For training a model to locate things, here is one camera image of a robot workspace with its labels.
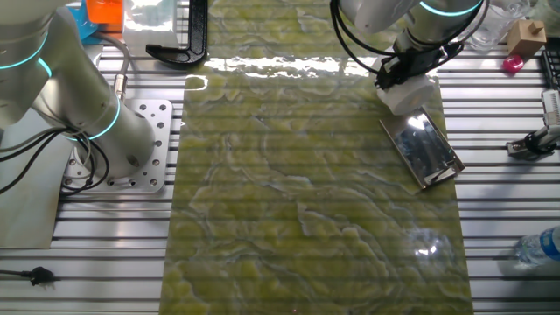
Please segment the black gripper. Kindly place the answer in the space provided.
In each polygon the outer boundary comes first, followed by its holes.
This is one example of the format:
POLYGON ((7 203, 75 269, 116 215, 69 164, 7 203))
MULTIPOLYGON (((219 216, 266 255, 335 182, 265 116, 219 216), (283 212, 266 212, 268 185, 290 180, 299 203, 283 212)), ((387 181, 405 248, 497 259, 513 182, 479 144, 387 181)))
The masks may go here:
POLYGON ((389 61, 384 62, 377 71, 375 85, 377 88, 387 90, 395 85, 402 85, 406 81, 430 71, 442 58, 441 49, 407 52, 396 52, 389 61))

